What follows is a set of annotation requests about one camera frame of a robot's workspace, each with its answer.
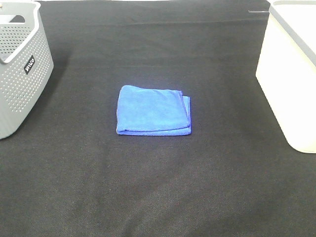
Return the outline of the black fabric table mat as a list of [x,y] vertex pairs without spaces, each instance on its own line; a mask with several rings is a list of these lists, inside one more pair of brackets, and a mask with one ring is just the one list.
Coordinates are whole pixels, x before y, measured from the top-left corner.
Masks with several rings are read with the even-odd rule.
[[[255,77],[269,6],[43,1],[54,70],[0,142],[1,236],[315,236],[316,157]],[[124,85],[181,90],[191,135],[117,135]]]

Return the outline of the blue microfiber towel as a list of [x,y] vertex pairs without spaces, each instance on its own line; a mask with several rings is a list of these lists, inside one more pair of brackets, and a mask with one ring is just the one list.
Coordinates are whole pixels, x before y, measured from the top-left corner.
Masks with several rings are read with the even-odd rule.
[[134,136],[189,135],[190,97],[179,90],[125,85],[118,96],[116,132]]

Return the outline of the white plastic storage bin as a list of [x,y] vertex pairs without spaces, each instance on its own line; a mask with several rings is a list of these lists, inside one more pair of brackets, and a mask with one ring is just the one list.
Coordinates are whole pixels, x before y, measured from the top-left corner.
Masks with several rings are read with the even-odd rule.
[[270,5],[256,78],[289,145],[316,151],[316,2]]

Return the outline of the grey perforated plastic basket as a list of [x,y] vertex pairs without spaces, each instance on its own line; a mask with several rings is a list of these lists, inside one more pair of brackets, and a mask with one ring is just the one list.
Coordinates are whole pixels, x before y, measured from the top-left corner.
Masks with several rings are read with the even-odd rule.
[[54,68],[40,16],[32,0],[2,0],[1,15],[24,22],[0,25],[0,137],[12,135],[43,92]]

